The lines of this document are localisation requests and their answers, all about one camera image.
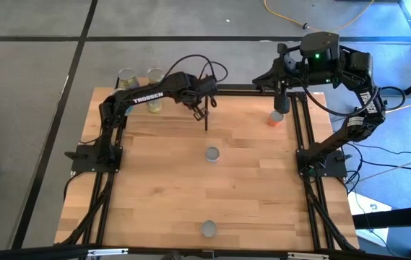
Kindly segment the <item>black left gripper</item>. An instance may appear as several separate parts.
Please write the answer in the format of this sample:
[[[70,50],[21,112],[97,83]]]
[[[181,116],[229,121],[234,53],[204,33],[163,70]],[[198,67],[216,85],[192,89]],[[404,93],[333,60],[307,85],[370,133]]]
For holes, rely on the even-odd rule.
[[[194,118],[200,121],[209,115],[208,103],[213,108],[217,107],[215,100],[217,93],[217,82],[213,76],[206,76],[204,79],[193,78],[191,86],[181,92],[180,102],[192,110]]]

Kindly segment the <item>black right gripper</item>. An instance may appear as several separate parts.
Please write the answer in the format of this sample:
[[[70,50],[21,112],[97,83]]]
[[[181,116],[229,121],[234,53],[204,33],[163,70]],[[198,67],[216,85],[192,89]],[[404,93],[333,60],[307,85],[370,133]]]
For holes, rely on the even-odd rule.
[[[309,33],[299,46],[280,45],[278,54],[274,67],[252,80],[257,87],[275,90],[274,109],[278,113],[290,111],[287,89],[291,87],[331,84],[336,88],[340,85],[338,34]]]

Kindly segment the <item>orange can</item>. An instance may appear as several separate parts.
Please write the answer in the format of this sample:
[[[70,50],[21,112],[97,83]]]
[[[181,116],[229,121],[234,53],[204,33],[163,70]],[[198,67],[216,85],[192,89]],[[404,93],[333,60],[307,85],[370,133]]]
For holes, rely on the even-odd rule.
[[[284,121],[284,115],[274,110],[269,114],[267,123],[271,127],[278,127]]]

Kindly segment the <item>can with multicolour label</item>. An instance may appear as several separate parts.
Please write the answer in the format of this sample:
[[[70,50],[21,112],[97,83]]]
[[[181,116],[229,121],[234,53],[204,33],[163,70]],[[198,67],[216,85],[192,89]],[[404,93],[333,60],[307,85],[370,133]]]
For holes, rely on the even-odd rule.
[[[150,84],[157,84],[161,82],[164,76],[165,76],[164,71],[157,67],[151,68],[147,71],[147,78]]]

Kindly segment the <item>small light blue can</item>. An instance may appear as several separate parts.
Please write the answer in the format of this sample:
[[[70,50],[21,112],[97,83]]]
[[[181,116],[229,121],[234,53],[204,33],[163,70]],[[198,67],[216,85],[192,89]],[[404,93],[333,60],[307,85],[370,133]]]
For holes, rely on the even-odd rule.
[[[220,151],[216,147],[208,147],[205,153],[206,160],[214,163],[220,159]]]

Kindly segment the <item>peas can blue yellow label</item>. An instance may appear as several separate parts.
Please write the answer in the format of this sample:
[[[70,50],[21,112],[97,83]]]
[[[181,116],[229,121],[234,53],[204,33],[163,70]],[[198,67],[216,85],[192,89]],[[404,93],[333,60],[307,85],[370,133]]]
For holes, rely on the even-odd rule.
[[[118,72],[118,88],[129,90],[140,87],[139,80],[133,69],[124,68]]]

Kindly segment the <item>black floor tape line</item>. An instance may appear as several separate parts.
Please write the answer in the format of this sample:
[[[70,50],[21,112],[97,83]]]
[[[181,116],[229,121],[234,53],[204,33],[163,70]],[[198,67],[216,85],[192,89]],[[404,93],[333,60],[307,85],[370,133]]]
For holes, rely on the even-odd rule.
[[[301,36],[26,36],[0,35],[0,42],[299,42]]]
[[[54,112],[51,125],[49,126],[45,141],[38,156],[38,161],[35,165],[35,169],[30,180],[28,190],[25,193],[25,200],[21,208],[17,225],[14,229],[14,233],[12,234],[12,240],[9,245],[9,249],[21,249],[25,237],[27,235],[27,230],[29,228],[33,212],[35,210],[35,205],[38,200],[40,189],[43,185],[43,181],[46,174],[46,168],[49,164],[53,146],[56,141],[56,137],[61,125],[61,120],[64,115],[66,104],[69,99],[69,94],[71,92],[72,85],[74,82],[75,74],[77,72],[81,60],[81,55],[84,50],[85,43],[87,41],[88,32],[90,30],[90,26],[95,15],[95,11],[97,9],[98,2],[99,0],[91,1],[90,8],[88,10],[85,23],[82,28],[82,32],[80,36],[77,38],[77,47],[72,57],[72,62],[70,64],[63,89],[57,102],[56,110]]]

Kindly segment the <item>wooden shelf black metal frame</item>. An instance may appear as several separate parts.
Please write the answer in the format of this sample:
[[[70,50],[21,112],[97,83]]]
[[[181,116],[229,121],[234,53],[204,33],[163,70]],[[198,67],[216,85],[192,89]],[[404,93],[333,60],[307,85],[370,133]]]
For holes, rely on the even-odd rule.
[[[163,107],[155,116],[189,116],[192,121],[196,121],[192,110],[189,110],[180,102],[180,94],[191,86],[193,78],[200,79],[192,74],[178,72],[164,78],[157,84],[146,84],[130,90],[122,90],[115,95],[108,96],[103,104],[108,106],[110,115],[103,119],[106,126],[116,126],[119,124],[121,117],[124,116],[127,108],[132,107],[136,116],[147,115],[148,112],[142,112],[141,109],[147,109],[146,103],[151,100],[161,99]]]

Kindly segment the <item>black aluminium rig frame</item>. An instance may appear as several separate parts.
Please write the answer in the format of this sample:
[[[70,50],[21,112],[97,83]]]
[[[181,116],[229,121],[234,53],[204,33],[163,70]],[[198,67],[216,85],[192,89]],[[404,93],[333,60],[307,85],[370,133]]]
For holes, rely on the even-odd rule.
[[[295,133],[297,136],[299,150],[304,150],[303,135],[300,126],[300,116],[306,122],[306,131],[310,142],[314,141],[311,115],[308,109],[307,95],[303,92],[288,92],[287,98],[292,107],[295,122]],[[255,249],[255,248],[226,248],[223,246],[154,246],[153,244],[133,246],[130,243],[121,245],[109,245],[103,243],[105,231],[108,228],[108,217],[110,213],[109,204],[114,195],[116,172],[107,173],[108,179],[104,189],[99,192],[98,197],[93,199],[87,214],[79,223],[78,227],[61,243],[53,246],[7,249],[0,251],[0,260],[69,260],[87,257],[90,249],[101,248],[127,248],[127,254],[179,254],[181,256],[197,256],[207,259],[214,257],[264,257],[287,259],[288,252],[301,252],[312,254],[329,255],[330,260],[372,260],[378,259],[377,254],[365,253],[355,248],[334,224],[328,213],[324,186],[321,179],[323,177],[334,177],[338,173],[344,172],[345,156],[337,151],[335,156],[330,158],[325,169],[319,170],[320,175],[311,183],[308,177],[301,177],[298,164],[294,176],[298,179],[297,187],[303,189],[301,195],[302,202],[306,206],[307,222],[305,226],[309,229],[310,240],[304,242],[300,249],[292,249],[288,246],[289,235],[277,241],[276,249]]]

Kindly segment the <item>silver metal bracket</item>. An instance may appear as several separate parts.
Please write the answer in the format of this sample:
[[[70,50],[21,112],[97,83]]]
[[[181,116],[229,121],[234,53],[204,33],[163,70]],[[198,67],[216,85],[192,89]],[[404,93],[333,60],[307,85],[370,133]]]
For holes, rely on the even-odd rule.
[[[127,254],[129,250],[127,248],[101,248],[101,249],[90,249],[87,252],[87,257],[99,257],[99,256],[112,256],[112,255],[124,255]]]
[[[287,259],[291,260],[330,260],[329,255],[318,253],[288,252]]]

